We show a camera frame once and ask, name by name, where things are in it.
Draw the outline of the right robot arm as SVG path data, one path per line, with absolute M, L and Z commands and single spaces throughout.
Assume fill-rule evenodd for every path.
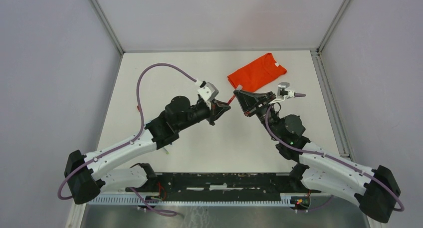
M 403 212 L 401 190 L 392 171 L 382 165 L 364 166 L 326 151 L 303 134 L 305 127 L 295 114 L 279 116 L 273 92 L 251 93 L 235 90 L 246 117 L 256 116 L 276 149 L 287 160 L 296 162 L 288 178 L 294 192 L 305 188 L 342 198 L 356 205 L 361 212 L 380 223 L 387 223 L 393 212 Z

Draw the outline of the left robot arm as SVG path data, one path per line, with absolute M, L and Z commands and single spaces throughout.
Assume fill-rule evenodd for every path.
M 179 133 L 201 121 L 214 125 L 230 105 L 216 99 L 204 100 L 201 96 L 192 105 L 184 96 L 174 97 L 158 117 L 142 125 L 140 132 L 121 143 L 103 150 L 82 154 L 75 150 L 68 155 L 64 170 L 65 180 L 60 185 L 69 187 L 71 195 L 61 200 L 85 204 L 99 194 L 120 188 L 138 188 L 152 191 L 157 185 L 154 171 L 149 164 L 119 169 L 118 166 L 143 154 L 159 150 L 179 138 Z

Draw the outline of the thin green-tip pen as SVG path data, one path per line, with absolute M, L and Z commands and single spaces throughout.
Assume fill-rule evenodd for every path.
M 169 151 L 166 149 L 166 148 L 163 148 L 163 150 L 164 150 L 164 152 L 167 154 L 167 155 L 169 155 L 170 153 L 169 153 Z

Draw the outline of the folded orange cloth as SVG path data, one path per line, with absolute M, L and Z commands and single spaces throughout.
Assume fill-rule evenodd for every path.
M 266 53 L 227 76 L 233 88 L 239 85 L 247 92 L 255 92 L 287 73 L 272 53 Z

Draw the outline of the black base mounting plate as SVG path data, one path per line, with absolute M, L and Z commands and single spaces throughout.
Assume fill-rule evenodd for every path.
M 279 201 L 281 194 L 308 194 L 287 173 L 157 173 L 135 189 L 165 202 Z

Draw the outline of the red orange pen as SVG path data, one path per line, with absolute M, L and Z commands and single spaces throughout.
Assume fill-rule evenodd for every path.
M 228 105 L 232 103 L 232 101 L 235 99 L 235 95 L 233 95 L 227 102 Z

